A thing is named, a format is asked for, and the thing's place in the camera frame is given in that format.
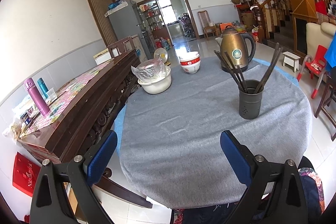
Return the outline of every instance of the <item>purple thermos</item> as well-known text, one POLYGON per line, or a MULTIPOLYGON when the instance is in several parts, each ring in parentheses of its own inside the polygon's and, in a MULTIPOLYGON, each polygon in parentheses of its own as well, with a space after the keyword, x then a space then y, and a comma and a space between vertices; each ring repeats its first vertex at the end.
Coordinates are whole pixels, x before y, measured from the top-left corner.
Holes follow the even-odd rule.
POLYGON ((26 81, 24 81, 23 86, 28 91, 30 97, 36 104, 37 108, 40 110, 41 114, 43 116, 47 115, 50 111, 50 108, 46 104, 46 102, 43 100, 39 90, 37 89, 34 81, 31 78, 28 78, 26 81))

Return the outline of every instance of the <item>bottle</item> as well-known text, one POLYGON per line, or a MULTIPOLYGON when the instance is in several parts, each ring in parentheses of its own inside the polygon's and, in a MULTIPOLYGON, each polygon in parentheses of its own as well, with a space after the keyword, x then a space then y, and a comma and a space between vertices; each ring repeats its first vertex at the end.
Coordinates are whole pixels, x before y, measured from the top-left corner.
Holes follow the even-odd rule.
POLYGON ((33 79, 28 78, 26 81, 24 81, 23 86, 28 91, 30 97, 36 104, 37 108, 40 110, 41 114, 43 116, 46 116, 48 112, 50 111, 50 108, 48 107, 46 102, 43 100, 42 95, 37 89, 33 79))
POLYGON ((43 79, 39 78, 38 81, 37 81, 37 84, 39 85, 40 89, 42 90, 43 95, 46 98, 48 98, 48 94, 47 94, 48 88, 47 88, 46 84, 44 83, 43 79))

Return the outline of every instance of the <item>window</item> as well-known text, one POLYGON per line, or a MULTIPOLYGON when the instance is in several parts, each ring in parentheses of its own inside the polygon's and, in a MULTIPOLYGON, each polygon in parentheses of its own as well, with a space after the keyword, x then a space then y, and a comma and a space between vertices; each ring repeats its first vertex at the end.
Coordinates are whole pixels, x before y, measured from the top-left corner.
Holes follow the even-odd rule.
POLYGON ((162 12, 162 16, 163 16, 163 20, 165 24, 169 24, 169 23, 176 21, 177 18, 174 13, 170 0, 157 0, 157 1, 161 8, 161 12, 162 12))

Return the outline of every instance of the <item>round table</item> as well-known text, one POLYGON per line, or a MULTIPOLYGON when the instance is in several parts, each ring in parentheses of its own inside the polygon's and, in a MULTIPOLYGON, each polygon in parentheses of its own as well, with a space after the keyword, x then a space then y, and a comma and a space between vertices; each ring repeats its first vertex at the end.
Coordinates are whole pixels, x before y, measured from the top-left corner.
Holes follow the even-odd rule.
MULTIPOLYGON (((245 79, 260 80, 267 66, 252 61, 245 79)), ((201 59, 197 73, 172 68, 172 84, 157 95, 142 88, 129 97, 120 163, 129 183, 169 208, 238 201, 240 184, 219 143, 230 130, 268 161, 299 164, 311 135, 310 104, 299 87, 274 70, 263 91, 260 115, 238 114, 239 91, 217 57, 201 59)))

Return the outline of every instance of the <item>gray refrigerator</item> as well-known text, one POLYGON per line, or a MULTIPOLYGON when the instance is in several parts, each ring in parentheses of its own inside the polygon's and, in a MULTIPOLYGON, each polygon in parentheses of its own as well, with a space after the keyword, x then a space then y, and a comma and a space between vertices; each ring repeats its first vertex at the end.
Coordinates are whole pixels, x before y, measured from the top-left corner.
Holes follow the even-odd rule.
POLYGON ((137 3, 128 0, 127 5, 122 3, 120 8, 118 7, 108 11, 109 20, 118 40, 138 35, 147 58, 153 59, 157 47, 147 20, 137 3))

